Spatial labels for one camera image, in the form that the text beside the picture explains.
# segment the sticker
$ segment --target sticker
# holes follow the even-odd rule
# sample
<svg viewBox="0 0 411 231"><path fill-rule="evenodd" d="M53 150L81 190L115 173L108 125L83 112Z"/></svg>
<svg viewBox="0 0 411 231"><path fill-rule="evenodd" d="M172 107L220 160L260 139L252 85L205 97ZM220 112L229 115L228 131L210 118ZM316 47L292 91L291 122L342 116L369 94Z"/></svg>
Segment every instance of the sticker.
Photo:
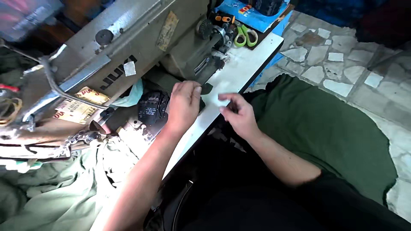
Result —
<svg viewBox="0 0 411 231"><path fill-rule="evenodd" d="M160 48L160 50L167 50L171 37L173 36L175 28L177 27L178 21L179 19L177 18L177 15L170 11L169 15L167 16L166 22L163 25L163 29L161 29L160 36L157 40L156 46Z"/></svg>
<svg viewBox="0 0 411 231"><path fill-rule="evenodd" d="M85 99L98 105L109 101L110 97L101 94L89 87L84 87L77 94L77 98ZM56 108L53 118L86 124L87 120L97 111L97 108L73 99L65 99Z"/></svg>
<svg viewBox="0 0 411 231"><path fill-rule="evenodd" d="M124 67L124 73L126 74L126 76L137 74L136 65L134 64L133 61L130 61L130 62L124 64L123 67Z"/></svg>

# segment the scissors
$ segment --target scissors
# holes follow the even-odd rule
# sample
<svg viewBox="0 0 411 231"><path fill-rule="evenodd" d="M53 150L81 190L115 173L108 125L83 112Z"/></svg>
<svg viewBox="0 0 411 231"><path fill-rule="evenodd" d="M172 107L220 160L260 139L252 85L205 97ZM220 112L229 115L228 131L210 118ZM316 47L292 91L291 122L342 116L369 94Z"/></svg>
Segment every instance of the scissors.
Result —
<svg viewBox="0 0 411 231"><path fill-rule="evenodd" d="M237 26L238 35L234 39L234 45L237 47L242 47L247 43L249 47L255 46L258 42L258 34L255 30L248 29L244 24L240 23L239 21L235 20L234 24ZM254 37L254 42L251 42L250 35Z"/></svg>

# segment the teal fabric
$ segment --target teal fabric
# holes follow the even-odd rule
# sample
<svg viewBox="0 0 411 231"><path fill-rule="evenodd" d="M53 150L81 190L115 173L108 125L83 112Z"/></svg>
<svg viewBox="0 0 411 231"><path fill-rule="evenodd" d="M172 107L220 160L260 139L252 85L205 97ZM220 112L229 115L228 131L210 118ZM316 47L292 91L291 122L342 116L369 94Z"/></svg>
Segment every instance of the teal fabric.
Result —
<svg viewBox="0 0 411 231"><path fill-rule="evenodd" d="M389 141L373 120L316 86L283 74L253 92L259 128L279 144L384 204L397 178Z"/></svg>
<svg viewBox="0 0 411 231"><path fill-rule="evenodd" d="M141 96L143 95L143 81L139 79L135 84L133 84L129 96L125 96L121 99L117 99L111 105L118 107L130 107L136 105Z"/></svg>

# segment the tile floor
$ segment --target tile floor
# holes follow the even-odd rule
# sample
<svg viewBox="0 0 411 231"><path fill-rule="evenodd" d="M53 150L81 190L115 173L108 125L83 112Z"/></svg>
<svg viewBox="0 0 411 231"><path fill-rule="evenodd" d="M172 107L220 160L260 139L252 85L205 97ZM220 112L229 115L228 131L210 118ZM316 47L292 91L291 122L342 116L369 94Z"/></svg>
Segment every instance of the tile floor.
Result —
<svg viewBox="0 0 411 231"><path fill-rule="evenodd" d="M283 37L284 58L247 91L264 89L287 73L364 111L389 138L398 171L397 183L387 195L389 208L411 222L411 57L399 57L371 72L371 64L400 51L358 42L354 29L299 12L293 13Z"/></svg>

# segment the green fabric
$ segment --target green fabric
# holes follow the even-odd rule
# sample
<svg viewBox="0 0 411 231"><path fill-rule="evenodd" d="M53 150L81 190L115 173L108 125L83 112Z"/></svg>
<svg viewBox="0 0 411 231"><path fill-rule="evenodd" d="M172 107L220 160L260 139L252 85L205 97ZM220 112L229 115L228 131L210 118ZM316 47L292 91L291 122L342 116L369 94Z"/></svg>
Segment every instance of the green fabric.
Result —
<svg viewBox="0 0 411 231"><path fill-rule="evenodd" d="M279 144L351 183L380 204L397 178L389 141L360 110L316 86L278 76L251 104L258 127Z"/></svg>
<svg viewBox="0 0 411 231"><path fill-rule="evenodd" d="M0 230L89 230L114 190L99 150L88 149L79 157L44 164L24 174L2 173Z"/></svg>

